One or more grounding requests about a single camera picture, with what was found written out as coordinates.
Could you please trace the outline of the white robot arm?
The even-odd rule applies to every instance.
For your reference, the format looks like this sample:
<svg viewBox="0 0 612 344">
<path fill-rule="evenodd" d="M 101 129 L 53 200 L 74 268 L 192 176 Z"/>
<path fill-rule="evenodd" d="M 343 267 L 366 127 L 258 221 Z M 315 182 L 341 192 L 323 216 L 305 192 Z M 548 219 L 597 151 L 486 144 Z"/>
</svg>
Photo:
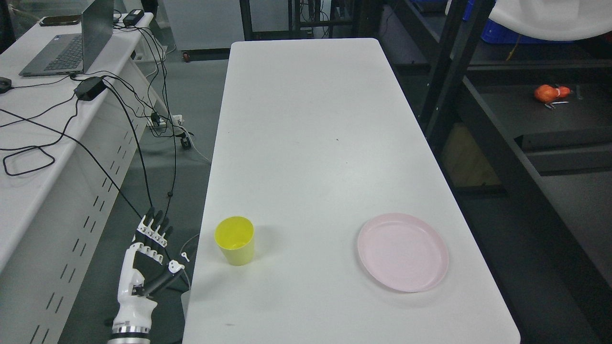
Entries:
<svg viewBox="0 0 612 344">
<path fill-rule="evenodd" d="M 113 333 L 108 344 L 150 344 L 150 336 L 148 333 L 142 332 L 125 332 Z"/>
</svg>

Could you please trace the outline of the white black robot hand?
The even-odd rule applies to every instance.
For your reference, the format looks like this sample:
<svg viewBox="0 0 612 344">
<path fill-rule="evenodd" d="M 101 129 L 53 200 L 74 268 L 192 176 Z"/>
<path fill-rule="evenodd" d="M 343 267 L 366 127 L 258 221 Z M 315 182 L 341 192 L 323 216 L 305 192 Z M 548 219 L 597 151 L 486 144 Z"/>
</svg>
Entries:
<svg viewBox="0 0 612 344">
<path fill-rule="evenodd" d="M 140 220 L 131 244 L 124 253 L 118 283 L 117 301 L 120 309 L 111 327 L 113 333 L 142 332 L 152 328 L 152 313 L 157 302 L 153 295 L 164 290 L 186 269 L 177 259 L 164 259 L 163 250 L 174 229 L 162 210 L 150 207 Z M 160 274 L 147 281 L 136 268 L 136 259 L 144 258 L 161 267 Z"/>
</svg>

